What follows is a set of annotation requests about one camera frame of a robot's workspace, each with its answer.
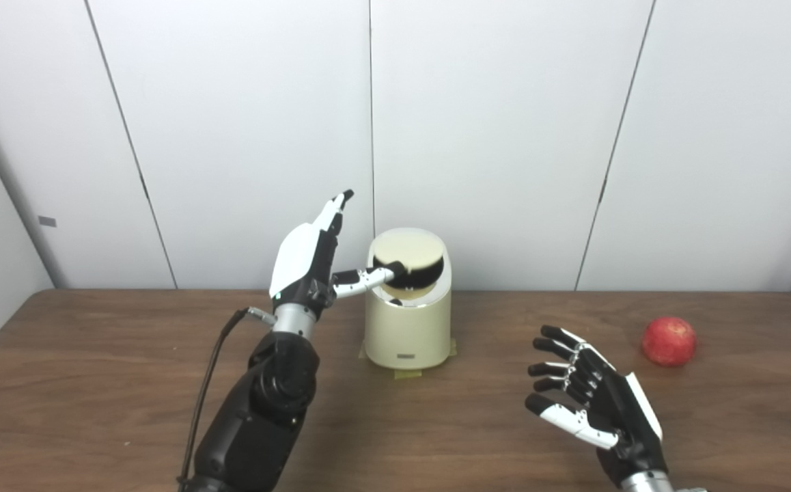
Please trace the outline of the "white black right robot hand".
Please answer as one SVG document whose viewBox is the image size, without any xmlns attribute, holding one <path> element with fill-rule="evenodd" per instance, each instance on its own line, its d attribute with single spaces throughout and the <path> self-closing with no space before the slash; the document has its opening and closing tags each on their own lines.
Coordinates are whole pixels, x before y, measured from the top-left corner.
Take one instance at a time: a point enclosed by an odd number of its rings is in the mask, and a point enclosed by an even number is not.
<svg viewBox="0 0 791 492">
<path fill-rule="evenodd" d="M 595 346 L 561 327 L 542 326 L 536 350 L 561 358 L 531 365 L 527 410 L 596 449 L 620 491 L 671 491 L 662 427 L 636 374 L 621 374 Z"/>
</svg>

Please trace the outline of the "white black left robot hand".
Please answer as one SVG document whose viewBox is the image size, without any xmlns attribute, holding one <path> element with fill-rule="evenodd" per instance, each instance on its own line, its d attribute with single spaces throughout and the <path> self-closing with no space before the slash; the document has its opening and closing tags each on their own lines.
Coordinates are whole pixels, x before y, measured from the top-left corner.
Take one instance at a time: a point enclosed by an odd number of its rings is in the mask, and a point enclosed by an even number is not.
<svg viewBox="0 0 791 492">
<path fill-rule="evenodd" d="M 327 200 L 312 222 L 293 228 L 278 249 L 268 295 L 277 320 L 298 310 L 314 320 L 340 298 L 351 298 L 404 276 L 400 261 L 351 271 L 333 271 L 343 211 L 355 193 L 348 189 Z"/>
</svg>

